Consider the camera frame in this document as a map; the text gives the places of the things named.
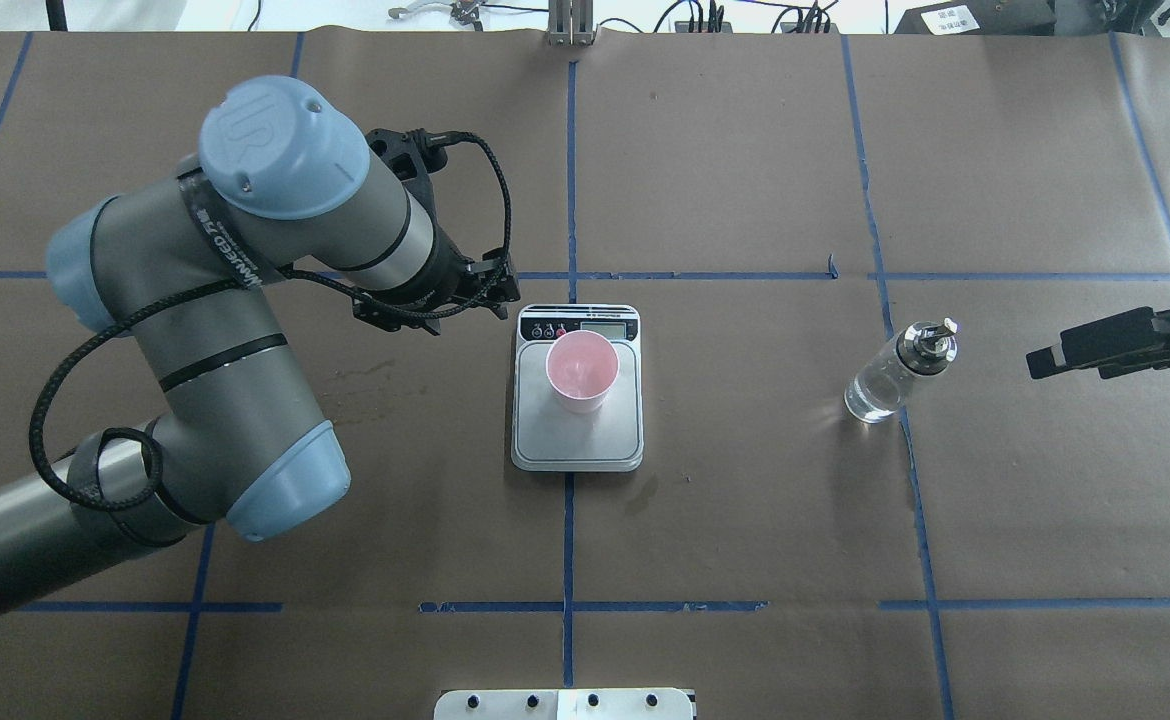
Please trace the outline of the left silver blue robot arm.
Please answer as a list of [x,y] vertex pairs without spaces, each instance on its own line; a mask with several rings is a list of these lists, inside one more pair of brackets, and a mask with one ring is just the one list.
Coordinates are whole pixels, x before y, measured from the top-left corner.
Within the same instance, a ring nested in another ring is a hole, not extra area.
[[[347,495],[346,455],[264,287],[342,293],[383,331],[438,334],[472,307],[518,299],[512,211],[498,249],[467,258],[445,233],[431,174],[467,131],[360,131],[301,78],[260,76],[206,115],[195,155],[54,234],[46,275],[91,337],[37,392],[32,473],[0,488],[0,616],[228,521],[260,542]],[[88,355],[128,336],[165,414],[47,451],[56,395]]]

